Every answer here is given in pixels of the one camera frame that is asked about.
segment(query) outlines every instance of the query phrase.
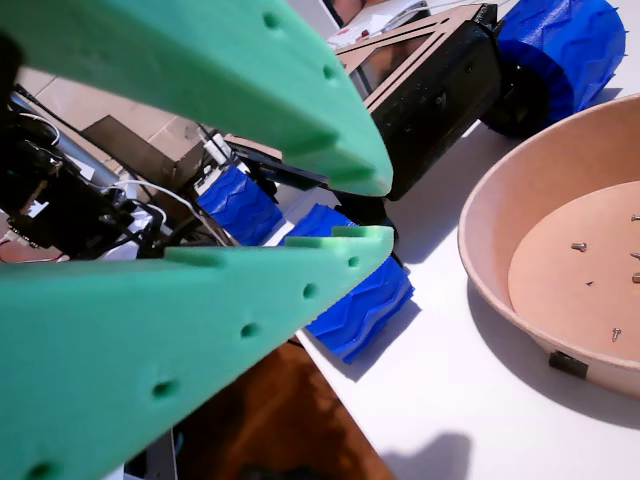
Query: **bowl rim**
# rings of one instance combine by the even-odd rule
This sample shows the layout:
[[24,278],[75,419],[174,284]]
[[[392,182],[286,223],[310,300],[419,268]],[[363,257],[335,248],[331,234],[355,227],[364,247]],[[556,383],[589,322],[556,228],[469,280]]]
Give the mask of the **bowl rim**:
[[558,337],[550,335],[545,331],[541,330],[539,327],[535,326],[531,322],[525,320],[520,315],[518,315],[512,308],[506,305],[504,302],[498,299],[496,295],[494,295],[489,287],[482,281],[480,275],[476,272],[473,261],[469,255],[469,251],[467,249],[466,244],[466,230],[467,230],[467,218],[469,216],[469,210],[471,209],[473,203],[475,202],[479,192],[484,188],[485,184],[489,181],[489,179],[494,175],[494,173],[500,170],[506,163],[511,161],[514,157],[517,157],[522,150],[528,148],[529,145],[533,142],[536,142],[540,138],[548,135],[550,131],[561,128],[564,125],[579,121],[580,118],[593,114],[597,111],[615,108],[616,105],[620,103],[640,101],[640,93],[634,95],[628,95],[622,98],[618,98],[615,100],[611,100],[609,102],[602,103],[600,105],[596,105],[594,107],[583,110],[580,113],[572,115],[570,117],[565,118],[564,120],[559,121],[558,123],[542,130],[537,133],[533,137],[525,140],[516,148],[507,153],[504,157],[502,157],[498,162],[496,162],[480,179],[480,181],[473,188],[469,197],[467,198],[464,206],[462,207],[462,212],[460,214],[460,222],[458,223],[458,252],[460,254],[460,258],[462,260],[462,264],[464,269],[469,276],[469,279],[478,290],[478,292],[489,302],[489,304],[505,319],[509,320],[511,323],[524,330],[526,333],[530,335],[534,335],[538,337],[554,347],[557,347],[563,353],[566,354],[577,354],[583,357],[592,358],[599,362],[603,362],[609,365],[617,366],[623,368],[625,370],[633,370],[635,372],[640,371],[640,362],[635,360],[624,360],[619,357],[614,357],[611,355],[606,355],[603,353],[595,352],[593,350],[581,347],[579,345],[566,343],[563,340],[560,340]]

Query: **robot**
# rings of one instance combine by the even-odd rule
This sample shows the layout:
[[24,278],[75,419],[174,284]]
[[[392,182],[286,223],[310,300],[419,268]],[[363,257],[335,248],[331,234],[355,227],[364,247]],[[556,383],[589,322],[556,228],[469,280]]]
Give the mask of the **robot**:
[[[351,361],[413,291],[389,257],[385,198],[404,195],[478,118],[530,135],[589,107],[624,55],[604,0],[522,0],[501,22],[495,5],[460,7],[337,55],[283,2],[238,3],[0,6],[7,104],[26,63],[237,135],[194,185],[215,181],[185,202],[214,237],[211,220],[249,247],[158,246],[157,215],[132,232],[131,202],[74,173],[24,110],[3,111],[15,155],[1,203],[15,235],[74,260],[119,234],[144,243],[130,262],[0,269],[3,479],[98,478],[314,319],[311,331]],[[341,206],[310,212],[286,248],[251,248],[281,217],[273,181],[329,189]],[[52,233],[72,191],[86,206],[75,242]],[[51,211],[24,218],[38,199]]]

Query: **cardboard bowl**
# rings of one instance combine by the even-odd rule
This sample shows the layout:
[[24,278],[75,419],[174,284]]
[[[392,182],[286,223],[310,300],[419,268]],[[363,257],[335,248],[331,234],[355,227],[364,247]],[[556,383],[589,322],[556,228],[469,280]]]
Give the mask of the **cardboard bowl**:
[[[615,193],[618,187],[613,189],[617,206],[614,201],[594,201],[601,193],[592,192],[639,180],[640,96],[632,96],[570,117],[510,152],[474,188],[458,233],[469,278],[493,308],[550,354],[562,352],[582,362],[586,372],[577,371],[586,373],[587,380],[636,398],[640,398],[640,284],[633,284],[628,272],[640,272],[640,263],[637,267],[632,263],[640,260],[625,248],[637,238],[640,251],[640,222],[632,225],[630,218],[631,213],[640,215],[640,190],[634,193],[624,187],[625,197]],[[640,182],[631,187],[640,188]],[[559,215],[569,211],[571,216],[559,223]],[[574,222],[576,216],[582,220]],[[552,217],[556,223],[549,228]],[[584,225],[587,220],[590,230]],[[587,232],[593,248],[585,253],[572,250],[567,243],[573,238],[568,233],[572,228],[574,236],[576,231]],[[531,241],[529,236],[536,232],[536,241]],[[521,252],[547,240],[544,248],[528,252],[533,252],[530,258]],[[523,265],[529,269],[524,274]],[[595,283],[585,283],[591,279],[585,275],[592,275]],[[519,313],[512,298],[517,298]],[[593,313],[598,310],[591,308],[595,302],[606,308]],[[612,326],[622,330],[616,342]]]

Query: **blue wheel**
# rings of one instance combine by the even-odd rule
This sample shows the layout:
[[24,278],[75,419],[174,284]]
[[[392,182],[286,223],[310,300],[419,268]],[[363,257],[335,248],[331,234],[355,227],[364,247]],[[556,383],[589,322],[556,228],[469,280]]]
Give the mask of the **blue wheel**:
[[244,246],[262,245],[282,220],[273,200],[236,167],[222,172],[198,205]]
[[592,106],[624,57],[626,33],[605,0],[520,0],[504,21],[503,97],[483,120],[508,136]]
[[[341,213],[315,205],[287,236],[329,236],[333,227],[351,225],[355,224]],[[333,354],[350,364],[412,295],[406,272],[389,257],[307,328]]]

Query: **blue tread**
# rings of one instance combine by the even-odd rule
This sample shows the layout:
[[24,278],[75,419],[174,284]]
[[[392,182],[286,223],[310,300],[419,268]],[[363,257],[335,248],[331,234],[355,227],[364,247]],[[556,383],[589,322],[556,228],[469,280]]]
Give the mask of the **blue tread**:
[[[287,236],[327,236],[334,226],[351,225],[341,213],[315,205]],[[406,272],[389,257],[307,328],[333,354],[352,363],[412,294]]]
[[229,167],[198,198],[198,205],[244,246],[262,245],[282,212],[237,167]]
[[520,0],[505,16],[503,59],[536,72],[551,97],[546,126],[584,110],[613,78],[626,32],[605,0]]

